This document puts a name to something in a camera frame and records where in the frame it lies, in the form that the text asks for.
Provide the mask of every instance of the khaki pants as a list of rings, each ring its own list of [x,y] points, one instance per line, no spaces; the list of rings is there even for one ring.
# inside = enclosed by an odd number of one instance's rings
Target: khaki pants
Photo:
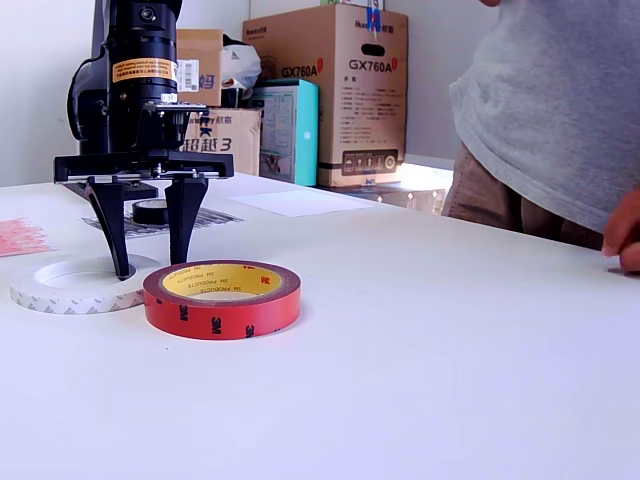
[[[492,177],[463,145],[443,215],[534,235],[579,247],[602,249],[602,235],[565,220],[518,195]]]

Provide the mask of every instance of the black cable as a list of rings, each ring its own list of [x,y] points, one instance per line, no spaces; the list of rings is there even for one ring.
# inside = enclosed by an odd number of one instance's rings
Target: black cable
[[[78,114],[76,112],[75,102],[73,99],[73,90],[76,86],[76,80],[78,79],[78,74],[80,73],[80,70],[82,70],[82,67],[90,63],[97,62],[98,60],[101,60],[106,53],[107,53],[107,44],[103,43],[102,45],[100,45],[100,55],[98,55],[95,58],[88,58],[84,62],[82,62],[78,67],[78,70],[76,70],[76,73],[73,75],[73,79],[71,80],[71,86],[69,87],[69,94],[67,95],[67,117],[69,117],[69,125],[71,126],[71,133],[73,134],[73,138],[75,138],[76,140],[83,139],[82,135],[80,134]]]

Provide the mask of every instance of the white wall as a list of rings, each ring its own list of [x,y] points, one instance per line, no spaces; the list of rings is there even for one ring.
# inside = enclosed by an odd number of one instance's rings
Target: white wall
[[[0,16],[0,186],[52,180],[53,158],[73,155],[71,77],[91,49],[93,0],[7,1]],[[241,38],[250,0],[185,0],[179,26]]]
[[[387,0],[389,10],[409,15],[408,161],[446,166],[460,141],[453,125],[449,85],[468,68],[497,9],[479,0]]]
[[[320,0],[251,0],[251,18],[277,15],[318,5],[320,5]]]

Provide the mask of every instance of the black tape roll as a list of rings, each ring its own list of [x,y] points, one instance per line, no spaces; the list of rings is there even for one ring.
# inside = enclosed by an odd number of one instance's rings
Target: black tape roll
[[[169,223],[167,201],[159,199],[134,203],[133,221],[142,225],[167,225]]]

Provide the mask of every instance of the person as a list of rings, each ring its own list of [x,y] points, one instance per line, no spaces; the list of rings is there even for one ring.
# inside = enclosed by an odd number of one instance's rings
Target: person
[[[444,214],[640,271],[640,2],[480,1],[499,19],[451,86]]]

